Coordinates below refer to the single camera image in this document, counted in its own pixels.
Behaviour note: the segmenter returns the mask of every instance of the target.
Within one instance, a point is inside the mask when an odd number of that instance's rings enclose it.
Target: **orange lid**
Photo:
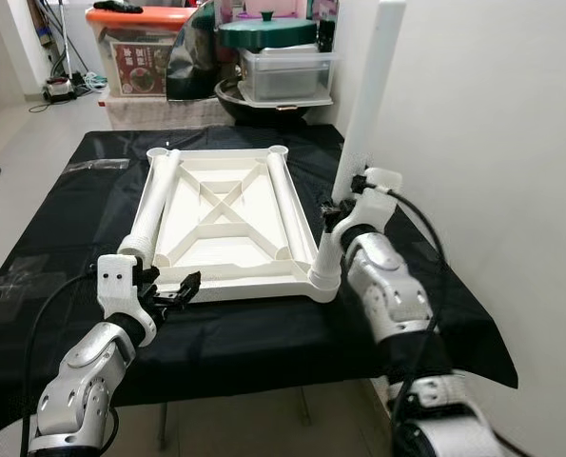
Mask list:
[[[143,7],[143,12],[132,14],[96,10],[86,11],[86,20],[108,27],[132,28],[132,26],[180,30],[196,8]]]

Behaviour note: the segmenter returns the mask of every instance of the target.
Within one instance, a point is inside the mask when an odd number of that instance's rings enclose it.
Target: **clear plastic container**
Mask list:
[[[242,50],[243,81],[239,89],[249,104],[317,106],[331,104],[336,55],[316,45]]]
[[[172,45],[195,8],[143,7],[139,14],[89,9],[101,60],[114,97],[165,96]]]

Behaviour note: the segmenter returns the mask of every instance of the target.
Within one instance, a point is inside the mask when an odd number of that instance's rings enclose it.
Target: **black tablecloth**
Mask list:
[[[330,195],[342,141],[331,126],[87,134],[69,161],[75,167],[58,179],[0,269],[0,427],[20,415],[30,322],[62,282],[99,255],[115,252],[129,233],[148,172],[148,149],[287,146],[289,171],[318,243],[320,205]],[[400,210],[386,234],[436,306],[438,269],[430,245]],[[456,367],[516,387],[517,373],[494,321],[458,278],[451,283],[440,329]],[[95,284],[78,285],[43,319],[34,352],[36,397],[65,352],[100,320],[95,297]],[[379,375],[361,306],[342,285],[326,305],[285,297],[171,313],[154,342],[139,351],[113,402],[158,403]]]

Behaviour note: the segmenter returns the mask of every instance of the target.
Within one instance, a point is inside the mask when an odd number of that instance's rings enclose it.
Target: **table leg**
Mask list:
[[[166,446],[166,414],[168,413],[168,403],[160,404],[160,417],[158,419],[158,450],[163,450]]]
[[[312,417],[310,417],[310,409],[308,408],[308,402],[305,400],[305,392],[303,387],[297,387],[298,394],[298,405],[300,407],[300,418],[302,419],[302,425],[308,427],[312,425]]]

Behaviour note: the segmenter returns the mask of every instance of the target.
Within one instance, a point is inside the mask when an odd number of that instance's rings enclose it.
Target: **green lid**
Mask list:
[[[263,19],[230,22],[219,27],[222,46],[227,48],[287,48],[309,45],[317,40],[317,24],[307,19],[272,18],[262,12]]]

